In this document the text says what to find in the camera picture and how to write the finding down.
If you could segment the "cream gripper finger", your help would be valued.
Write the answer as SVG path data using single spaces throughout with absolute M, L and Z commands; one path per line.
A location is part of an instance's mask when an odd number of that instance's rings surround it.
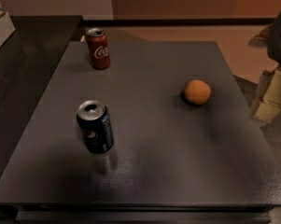
M 260 76 L 256 96 L 251 105 L 253 115 L 273 115 L 275 103 L 273 101 L 272 81 L 274 72 L 264 70 Z
M 281 111 L 281 67 L 273 72 L 264 70 L 257 88 L 254 117 L 271 122 Z

